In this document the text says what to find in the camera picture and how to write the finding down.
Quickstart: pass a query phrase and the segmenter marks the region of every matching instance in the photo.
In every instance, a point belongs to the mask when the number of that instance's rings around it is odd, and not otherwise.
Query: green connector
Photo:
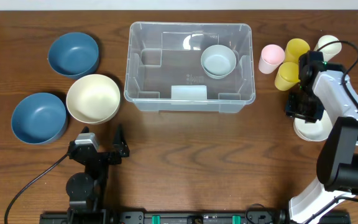
[[[152,224],[160,224],[160,216],[159,215],[152,216]]]
[[[241,224],[241,217],[239,215],[233,215],[233,224]]]

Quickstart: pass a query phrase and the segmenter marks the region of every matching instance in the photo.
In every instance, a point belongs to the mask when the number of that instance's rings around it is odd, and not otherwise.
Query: wooden table
[[[254,58],[262,47],[305,39],[314,47],[325,34],[358,45],[358,11],[70,11],[0,12],[0,223],[13,196],[67,151],[84,124],[71,119],[64,136],[46,146],[17,140],[11,114],[24,97],[51,92],[64,99],[74,80],[57,75],[47,62],[52,42],[79,31],[97,37],[98,73],[125,80],[129,26],[135,21],[241,22],[251,26]],[[349,66],[355,52],[344,46],[334,61]],[[323,142],[306,142],[283,112],[288,92],[278,91],[275,74],[255,64],[257,97],[238,114],[143,113],[122,101],[111,122],[91,126],[103,149],[123,124],[131,157],[112,167],[106,202],[121,210],[244,211],[252,203],[284,208],[316,175]],[[351,73],[358,93],[358,65]],[[67,180],[83,166],[65,160],[14,204],[10,223],[38,223],[44,211],[65,211]],[[339,208],[358,223],[358,203]]]

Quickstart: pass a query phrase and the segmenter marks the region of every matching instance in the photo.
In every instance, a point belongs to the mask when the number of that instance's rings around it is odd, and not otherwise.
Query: white bowl
[[[236,67],[234,52],[223,45],[212,45],[201,55],[201,65],[207,76],[221,79],[230,74]]]
[[[295,118],[293,122],[295,133],[306,141],[324,141],[328,138],[332,128],[333,125],[325,110],[321,121],[305,123],[303,119]]]
[[[66,106],[78,121],[101,124],[116,115],[121,95],[117,84],[104,75],[87,75],[70,87]]]

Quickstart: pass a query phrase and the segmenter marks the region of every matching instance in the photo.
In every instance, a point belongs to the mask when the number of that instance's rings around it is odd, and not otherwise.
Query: light blue bowl
[[[59,37],[50,47],[49,65],[68,78],[79,79],[93,74],[99,66],[99,47],[96,41],[81,32]]]
[[[48,144],[59,139],[67,128],[63,102],[50,93],[36,93],[24,98],[12,115],[15,136],[27,144]]]

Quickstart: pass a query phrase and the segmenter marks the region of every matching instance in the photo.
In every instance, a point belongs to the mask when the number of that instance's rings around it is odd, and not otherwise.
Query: transparent storage box
[[[216,80],[201,54],[225,45],[236,68]],[[135,22],[129,33],[124,96],[141,111],[237,113],[255,100],[251,29],[247,24]]]

